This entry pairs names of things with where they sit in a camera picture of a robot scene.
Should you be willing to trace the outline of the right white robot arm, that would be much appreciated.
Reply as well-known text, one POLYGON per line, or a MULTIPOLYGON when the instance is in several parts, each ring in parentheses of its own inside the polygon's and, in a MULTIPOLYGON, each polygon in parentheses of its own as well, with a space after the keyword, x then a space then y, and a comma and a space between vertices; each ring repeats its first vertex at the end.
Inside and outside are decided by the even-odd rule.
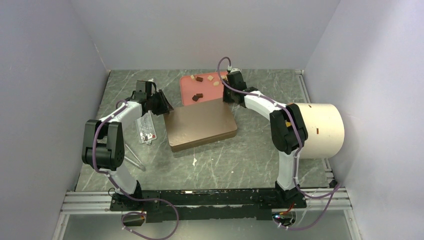
POLYGON ((288 207, 294 197, 300 195, 297 170, 300 151, 308 133, 299 106, 279 103, 263 95, 254 87, 247 87, 238 68, 227 71, 222 99, 225 103, 235 103, 252 110, 270 123, 271 139, 278 150, 278 175, 275 182, 275 202, 282 208, 288 207))

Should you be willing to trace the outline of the rose gold tongs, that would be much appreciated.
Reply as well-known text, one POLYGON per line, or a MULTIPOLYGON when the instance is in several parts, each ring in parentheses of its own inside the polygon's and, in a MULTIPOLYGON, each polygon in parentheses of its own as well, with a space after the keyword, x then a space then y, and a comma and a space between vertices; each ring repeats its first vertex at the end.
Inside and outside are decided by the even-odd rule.
POLYGON ((136 155, 136 153, 130 148, 130 146, 126 142, 124 142, 124 147, 125 147, 126 150, 129 151, 129 153, 131 155, 131 157, 125 156, 124 159, 127 162, 134 165, 139 170, 141 170, 142 172, 145 172, 146 166, 144 165, 144 163, 139 159, 139 157, 136 155))

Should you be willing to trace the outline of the gold box lid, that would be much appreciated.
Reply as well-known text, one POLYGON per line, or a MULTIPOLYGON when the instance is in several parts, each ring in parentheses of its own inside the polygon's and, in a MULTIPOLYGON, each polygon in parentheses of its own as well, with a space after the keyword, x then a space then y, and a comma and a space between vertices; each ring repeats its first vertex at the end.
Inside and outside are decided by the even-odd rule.
POLYGON ((167 135, 192 134, 203 138, 238 128, 229 105, 222 99, 177 107, 163 118, 167 135))

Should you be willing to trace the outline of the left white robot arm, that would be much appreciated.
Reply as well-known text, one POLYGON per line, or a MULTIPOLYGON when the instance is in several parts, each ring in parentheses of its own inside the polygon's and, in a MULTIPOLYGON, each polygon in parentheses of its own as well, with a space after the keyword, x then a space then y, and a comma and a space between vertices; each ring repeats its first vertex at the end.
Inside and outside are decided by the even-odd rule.
POLYGON ((124 196, 123 203, 130 210, 137 210, 142 206, 143 194, 140 183, 124 165, 124 131, 147 113, 160 116, 172 110, 164 92, 157 88, 153 79, 138 80, 135 90, 129 97, 119 100, 114 111, 85 123, 82 162, 104 175, 117 194, 124 196))

